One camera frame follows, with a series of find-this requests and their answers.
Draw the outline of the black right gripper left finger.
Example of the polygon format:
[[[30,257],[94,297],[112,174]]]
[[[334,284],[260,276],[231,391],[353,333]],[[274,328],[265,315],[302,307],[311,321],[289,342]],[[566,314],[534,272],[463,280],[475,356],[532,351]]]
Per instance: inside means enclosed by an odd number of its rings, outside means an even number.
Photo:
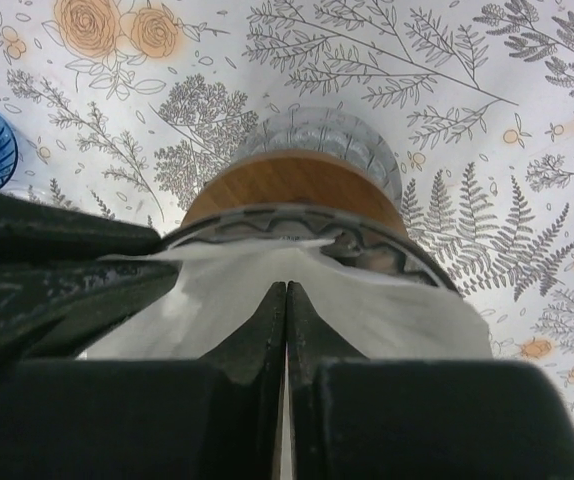
[[[24,361],[0,378],[0,479],[273,479],[286,286],[196,360]]]

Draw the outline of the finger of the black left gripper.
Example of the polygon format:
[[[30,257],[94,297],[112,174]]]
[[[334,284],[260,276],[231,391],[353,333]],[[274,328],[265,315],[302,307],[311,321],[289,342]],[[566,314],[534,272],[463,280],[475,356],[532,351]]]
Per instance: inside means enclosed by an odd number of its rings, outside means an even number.
[[[149,227],[0,194],[0,260],[88,260],[144,255],[160,245]]]
[[[80,351],[161,298],[178,274],[158,261],[0,265],[0,367]]]

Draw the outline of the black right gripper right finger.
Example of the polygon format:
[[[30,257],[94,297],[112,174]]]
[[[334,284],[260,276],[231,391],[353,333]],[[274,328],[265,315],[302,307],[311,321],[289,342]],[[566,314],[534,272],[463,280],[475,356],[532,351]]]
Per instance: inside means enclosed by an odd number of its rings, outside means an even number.
[[[297,479],[574,479],[574,428],[519,362],[370,360],[290,283],[285,328]]]

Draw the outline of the white paper coffee filter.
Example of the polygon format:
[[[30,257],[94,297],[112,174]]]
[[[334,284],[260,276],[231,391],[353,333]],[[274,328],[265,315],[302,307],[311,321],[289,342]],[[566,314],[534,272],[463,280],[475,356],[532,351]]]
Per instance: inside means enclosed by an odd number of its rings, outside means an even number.
[[[448,289],[325,256],[327,241],[284,237],[199,241],[155,254],[180,267],[159,300],[95,341],[81,358],[194,359],[241,327],[275,282],[300,284],[322,319],[370,359],[490,360],[489,326]]]

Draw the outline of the grey glass dripper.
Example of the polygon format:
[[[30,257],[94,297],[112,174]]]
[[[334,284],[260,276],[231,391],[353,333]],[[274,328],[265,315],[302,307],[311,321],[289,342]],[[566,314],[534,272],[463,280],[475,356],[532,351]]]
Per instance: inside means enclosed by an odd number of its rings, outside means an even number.
[[[458,288],[413,241],[367,217],[306,204],[258,204],[209,215],[164,236],[160,249],[241,240],[320,241],[318,251],[340,263],[456,293]]]

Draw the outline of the grey glass server jug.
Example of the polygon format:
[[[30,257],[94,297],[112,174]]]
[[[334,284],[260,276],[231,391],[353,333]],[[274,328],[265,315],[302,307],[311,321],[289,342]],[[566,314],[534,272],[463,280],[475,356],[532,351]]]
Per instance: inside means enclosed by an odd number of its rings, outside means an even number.
[[[362,119],[337,109],[301,107],[261,122],[241,143],[233,159],[278,150],[327,153],[350,163],[399,204],[402,180],[385,139]]]

